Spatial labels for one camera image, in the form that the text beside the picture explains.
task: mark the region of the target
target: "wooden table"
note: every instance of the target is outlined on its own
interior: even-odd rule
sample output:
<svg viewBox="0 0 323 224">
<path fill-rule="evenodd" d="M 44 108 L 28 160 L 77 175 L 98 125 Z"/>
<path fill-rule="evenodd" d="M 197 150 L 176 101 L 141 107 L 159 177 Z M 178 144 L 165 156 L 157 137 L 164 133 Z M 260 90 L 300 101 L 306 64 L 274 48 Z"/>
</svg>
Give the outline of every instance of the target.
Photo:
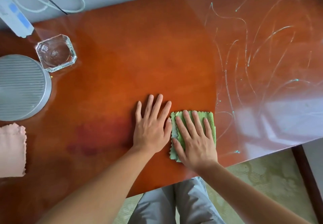
<svg viewBox="0 0 323 224">
<path fill-rule="evenodd" d="M 2 32 L 0 56 L 37 59 L 39 39 L 66 34 L 78 59 L 52 74 L 45 108 L 19 121 L 27 174 L 0 180 L 0 222 L 34 223 L 123 155 L 149 94 L 171 111 L 215 112 L 224 166 L 322 137 L 322 20 L 320 0 L 137 0 L 36 23 L 27 39 Z M 129 196 L 195 175 L 169 148 Z"/>
</svg>

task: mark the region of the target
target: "glass ashtray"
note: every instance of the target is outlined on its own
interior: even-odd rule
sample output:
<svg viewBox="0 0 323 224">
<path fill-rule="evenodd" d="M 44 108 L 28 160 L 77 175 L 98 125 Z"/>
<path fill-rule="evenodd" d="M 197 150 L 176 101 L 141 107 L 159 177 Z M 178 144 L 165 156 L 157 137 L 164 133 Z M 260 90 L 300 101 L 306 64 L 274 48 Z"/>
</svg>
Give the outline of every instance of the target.
<svg viewBox="0 0 323 224">
<path fill-rule="evenodd" d="M 38 42 L 35 49 L 41 65 L 48 72 L 70 66 L 77 58 L 71 40 L 63 34 Z"/>
</svg>

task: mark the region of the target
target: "hand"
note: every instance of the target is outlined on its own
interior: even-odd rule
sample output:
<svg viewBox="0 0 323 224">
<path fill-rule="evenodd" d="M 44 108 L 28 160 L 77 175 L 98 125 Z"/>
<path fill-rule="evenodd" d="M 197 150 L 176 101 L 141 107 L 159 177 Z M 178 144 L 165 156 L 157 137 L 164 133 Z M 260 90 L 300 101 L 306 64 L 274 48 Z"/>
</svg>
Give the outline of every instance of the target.
<svg viewBox="0 0 323 224">
<path fill-rule="evenodd" d="M 195 125 L 193 124 L 191 117 L 186 110 L 183 111 L 183 114 L 188 131 L 184 126 L 183 121 L 178 116 L 176 117 L 176 124 L 185 141 L 185 152 L 178 140 L 172 139 L 172 141 L 182 163 L 196 173 L 199 173 L 199 171 L 203 168 L 218 162 L 211 127 L 208 120 L 205 118 L 204 134 L 199 116 L 196 111 L 192 112 Z"/>
<path fill-rule="evenodd" d="M 157 118 L 160 106 L 163 101 L 163 95 L 160 94 L 153 108 L 153 95 L 149 95 L 145 115 L 141 116 L 141 102 L 137 104 L 136 110 L 136 128 L 133 135 L 133 148 L 146 150 L 149 153 L 155 154 L 162 150 L 167 144 L 172 132 L 172 122 L 168 118 L 165 130 L 164 123 L 171 109 L 171 101 L 168 101 L 162 110 L 159 118 Z"/>
</svg>

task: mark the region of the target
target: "forearm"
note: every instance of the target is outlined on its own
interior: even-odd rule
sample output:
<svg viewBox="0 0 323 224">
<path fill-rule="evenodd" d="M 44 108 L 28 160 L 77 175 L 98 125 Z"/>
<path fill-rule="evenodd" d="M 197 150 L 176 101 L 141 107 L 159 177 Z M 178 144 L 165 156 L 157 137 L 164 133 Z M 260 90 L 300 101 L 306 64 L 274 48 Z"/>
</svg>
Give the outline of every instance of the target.
<svg viewBox="0 0 323 224">
<path fill-rule="evenodd" d="M 152 157 L 136 148 L 55 206 L 39 224 L 112 223 L 131 186 Z"/>
<path fill-rule="evenodd" d="M 308 224 L 218 163 L 200 170 L 198 174 L 232 206 L 245 223 Z"/>
</svg>

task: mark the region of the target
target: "pink cloth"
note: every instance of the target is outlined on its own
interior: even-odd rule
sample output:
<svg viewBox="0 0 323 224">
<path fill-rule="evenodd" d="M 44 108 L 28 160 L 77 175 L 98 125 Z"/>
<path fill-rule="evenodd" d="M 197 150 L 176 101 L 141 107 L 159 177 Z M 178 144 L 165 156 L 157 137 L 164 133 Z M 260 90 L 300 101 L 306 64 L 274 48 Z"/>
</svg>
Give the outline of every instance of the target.
<svg viewBox="0 0 323 224">
<path fill-rule="evenodd" d="M 0 177 L 22 177 L 26 165 L 26 131 L 16 123 L 0 128 Z"/>
</svg>

